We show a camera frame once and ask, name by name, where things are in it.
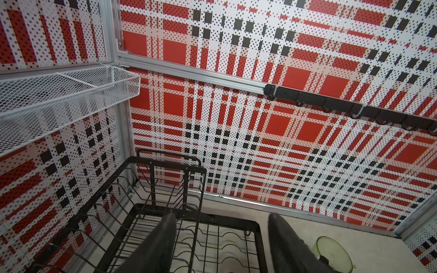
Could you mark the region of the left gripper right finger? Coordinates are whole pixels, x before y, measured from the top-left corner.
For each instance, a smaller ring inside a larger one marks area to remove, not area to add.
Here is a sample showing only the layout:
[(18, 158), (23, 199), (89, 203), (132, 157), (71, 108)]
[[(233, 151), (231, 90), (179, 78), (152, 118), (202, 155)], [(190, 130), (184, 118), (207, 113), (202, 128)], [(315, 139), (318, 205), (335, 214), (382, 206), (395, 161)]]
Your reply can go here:
[(269, 215), (268, 235), (276, 273), (332, 273), (319, 261), (288, 222), (276, 213)]

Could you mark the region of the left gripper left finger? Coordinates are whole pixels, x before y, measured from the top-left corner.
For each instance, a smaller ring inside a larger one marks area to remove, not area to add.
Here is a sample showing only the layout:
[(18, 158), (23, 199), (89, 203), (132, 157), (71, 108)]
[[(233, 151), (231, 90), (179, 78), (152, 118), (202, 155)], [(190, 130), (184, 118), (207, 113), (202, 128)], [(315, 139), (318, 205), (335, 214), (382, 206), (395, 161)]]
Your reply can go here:
[(176, 241), (176, 217), (165, 215), (117, 273), (168, 273)]

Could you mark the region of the tall green transparent cup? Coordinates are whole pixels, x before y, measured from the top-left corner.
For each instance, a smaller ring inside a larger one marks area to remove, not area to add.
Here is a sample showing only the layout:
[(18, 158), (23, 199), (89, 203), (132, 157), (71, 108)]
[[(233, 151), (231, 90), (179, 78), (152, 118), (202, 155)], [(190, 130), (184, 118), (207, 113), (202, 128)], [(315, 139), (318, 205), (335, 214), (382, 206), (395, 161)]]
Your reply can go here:
[(319, 237), (312, 248), (313, 255), (336, 273), (352, 273), (353, 263), (346, 250), (334, 239)]

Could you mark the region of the black wall hook rail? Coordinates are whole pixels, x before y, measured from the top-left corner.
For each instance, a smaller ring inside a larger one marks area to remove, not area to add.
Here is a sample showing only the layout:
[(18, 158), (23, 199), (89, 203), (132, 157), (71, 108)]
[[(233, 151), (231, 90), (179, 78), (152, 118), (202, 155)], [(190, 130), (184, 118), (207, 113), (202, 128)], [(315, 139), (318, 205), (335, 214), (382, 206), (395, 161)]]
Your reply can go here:
[(406, 114), (321, 94), (308, 93), (273, 84), (265, 85), (264, 95), (271, 101), (282, 99), (294, 102), (297, 107), (303, 107), (305, 105), (316, 106), (322, 108), (325, 113), (338, 111), (348, 114), (351, 119), (369, 118), (379, 125), (396, 124), (407, 131), (420, 129), (426, 131), (433, 137), (437, 135), (437, 121), (431, 118)]

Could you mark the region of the white mesh wall shelf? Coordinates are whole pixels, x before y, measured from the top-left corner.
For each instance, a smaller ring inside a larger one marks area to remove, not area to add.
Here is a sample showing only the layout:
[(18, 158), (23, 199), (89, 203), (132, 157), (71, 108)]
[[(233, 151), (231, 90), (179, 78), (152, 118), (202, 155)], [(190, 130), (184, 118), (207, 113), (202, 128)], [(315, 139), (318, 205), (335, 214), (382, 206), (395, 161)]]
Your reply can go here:
[(115, 66), (1, 80), (1, 155), (139, 93), (140, 76)]

